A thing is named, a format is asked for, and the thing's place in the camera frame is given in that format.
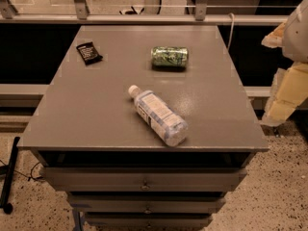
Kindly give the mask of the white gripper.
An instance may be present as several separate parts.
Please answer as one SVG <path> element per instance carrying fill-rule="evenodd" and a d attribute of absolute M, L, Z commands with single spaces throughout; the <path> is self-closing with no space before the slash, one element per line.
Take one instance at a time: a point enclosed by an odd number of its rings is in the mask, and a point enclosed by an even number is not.
<path fill-rule="evenodd" d="M 279 68 L 274 74 L 262 123 L 277 127 L 308 98 L 308 64 L 304 64 L 308 62 L 308 0 L 302 0 L 287 22 L 266 35 L 261 44 L 268 48 L 282 46 L 286 58 L 301 62 L 288 69 Z"/>

